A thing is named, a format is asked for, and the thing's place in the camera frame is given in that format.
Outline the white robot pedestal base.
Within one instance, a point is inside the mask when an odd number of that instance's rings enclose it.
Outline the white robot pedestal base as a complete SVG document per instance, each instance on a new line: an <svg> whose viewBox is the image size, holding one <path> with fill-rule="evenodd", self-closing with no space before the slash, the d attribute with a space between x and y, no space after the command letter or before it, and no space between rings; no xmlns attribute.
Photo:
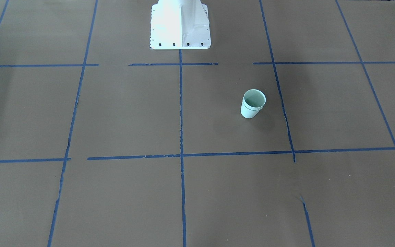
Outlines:
<svg viewBox="0 0 395 247"><path fill-rule="evenodd" d="M159 0L151 8L149 48L198 50L212 45L208 7L200 0Z"/></svg>

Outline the light green cup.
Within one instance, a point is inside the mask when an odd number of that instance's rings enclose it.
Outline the light green cup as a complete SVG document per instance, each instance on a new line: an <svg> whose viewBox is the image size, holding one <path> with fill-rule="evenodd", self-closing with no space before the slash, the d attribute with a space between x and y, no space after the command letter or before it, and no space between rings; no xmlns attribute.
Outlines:
<svg viewBox="0 0 395 247"><path fill-rule="evenodd" d="M264 104L255 101L243 100L240 107L240 114L246 118L251 119L264 107Z"/></svg>
<svg viewBox="0 0 395 247"><path fill-rule="evenodd" d="M266 96L260 90L249 89L243 94L242 103L249 110L261 110L266 104Z"/></svg>

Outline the brown paper table cover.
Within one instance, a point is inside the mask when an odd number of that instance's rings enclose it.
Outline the brown paper table cover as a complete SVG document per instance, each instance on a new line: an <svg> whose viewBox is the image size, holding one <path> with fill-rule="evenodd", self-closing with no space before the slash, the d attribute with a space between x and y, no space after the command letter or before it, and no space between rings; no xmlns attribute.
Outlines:
<svg viewBox="0 0 395 247"><path fill-rule="evenodd" d="M0 247L395 247L395 0L156 3L0 0Z"/></svg>

